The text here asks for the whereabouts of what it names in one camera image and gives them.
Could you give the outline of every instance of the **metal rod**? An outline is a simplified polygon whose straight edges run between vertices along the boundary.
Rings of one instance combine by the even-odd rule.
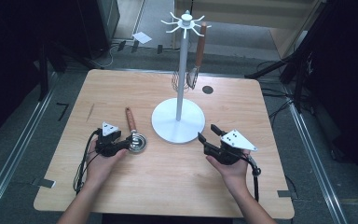
[[[13,147],[10,156],[7,158],[5,166],[0,172],[0,200],[7,188],[7,185],[10,182],[11,177],[14,175],[14,172],[16,171],[16,168],[20,163],[22,155],[24,154],[25,149],[27,148],[28,143],[33,136],[34,131],[39,124],[39,121],[41,120],[46,108],[48,107],[48,103],[51,99],[52,93],[55,90],[55,86],[58,80],[58,74],[53,73],[51,80],[51,90],[48,91],[45,98],[36,105],[33,115],[28,120],[19,140],[16,143],[16,146]]]
[[[189,32],[182,30],[182,40],[180,43],[180,61],[179,61],[179,83],[178,83],[178,96],[176,103],[176,120],[180,121],[182,117],[182,104],[183,104],[183,94],[185,90],[185,78],[186,78],[186,66],[187,66],[187,48],[188,48],[188,39]]]
[[[285,87],[284,89],[288,94],[292,94],[289,89]],[[307,129],[305,121],[303,120],[302,114],[297,113],[294,105],[290,105],[290,111],[292,112],[292,116],[298,128],[301,140],[303,141],[304,147],[310,159],[312,170],[314,171],[316,179],[318,180],[319,186],[321,188],[322,194],[324,195],[325,202],[328,209],[330,210],[330,214],[334,223],[348,223],[344,210],[339,202],[338,196],[334,191],[333,185],[330,182],[330,179],[324,169],[324,165],[319,158],[316,147],[313,144],[312,138],[310,137],[310,133]]]

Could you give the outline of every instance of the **forearm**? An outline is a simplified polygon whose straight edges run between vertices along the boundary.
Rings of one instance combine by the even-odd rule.
[[[99,189],[100,186],[93,186],[91,184],[87,185],[86,183],[83,189],[76,195],[74,200],[68,206],[66,211],[62,214],[58,223],[86,223]]]
[[[276,223],[266,210],[255,200],[247,189],[245,183],[227,187],[247,223]]]

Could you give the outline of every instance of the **wrist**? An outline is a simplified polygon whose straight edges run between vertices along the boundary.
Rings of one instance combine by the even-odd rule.
[[[84,183],[84,186],[82,188],[85,190],[90,190],[90,191],[98,191],[101,189],[103,183],[98,182],[98,181],[93,181],[93,180],[86,180],[86,182]]]
[[[226,178],[225,184],[228,191],[232,195],[238,195],[244,192],[249,193],[248,187],[246,185],[246,179],[244,178]]]

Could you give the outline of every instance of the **wooden table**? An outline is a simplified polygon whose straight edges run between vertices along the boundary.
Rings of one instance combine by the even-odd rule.
[[[124,109],[129,106],[139,133],[148,142],[141,154],[129,153],[102,189],[93,211],[138,215],[241,217],[220,174],[205,160],[198,140],[173,145],[154,132],[151,115],[164,100],[175,98],[172,76],[157,73],[91,70],[78,95],[72,114],[48,168],[46,179],[55,180],[52,189],[41,188],[34,201],[37,210],[64,211],[75,198],[72,182],[91,133],[103,121],[118,126],[122,139],[130,135]],[[213,87],[212,94],[202,87]],[[204,112],[207,140],[220,146],[211,130],[237,129],[258,151],[253,153],[262,169],[259,177],[260,203],[274,218],[291,218],[291,199],[279,197],[288,190],[281,160],[269,124],[260,86],[249,79],[199,77],[195,90],[185,98]],[[254,183],[248,174],[250,191]]]

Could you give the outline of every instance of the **black tape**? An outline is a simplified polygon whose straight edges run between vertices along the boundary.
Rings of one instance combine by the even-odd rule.
[[[65,112],[68,109],[69,104],[57,103],[56,105],[64,105],[65,106],[65,109],[62,111],[61,116],[58,118],[58,121],[61,121],[63,118],[63,115],[65,115]]]
[[[278,190],[278,196],[280,198],[291,198],[292,193],[290,192],[290,190]]]
[[[135,40],[135,42],[133,42],[133,45],[132,45],[131,53],[136,52],[136,50],[138,49],[138,46],[139,46],[139,41]]]
[[[162,53],[162,45],[158,45],[157,47],[157,54]]]
[[[122,51],[124,49],[124,46],[126,46],[126,41],[121,41],[121,43],[118,45],[117,51]]]
[[[52,189],[54,188],[55,183],[56,182],[54,180],[35,178],[34,181],[32,182],[32,185],[37,187],[45,187],[45,188]]]

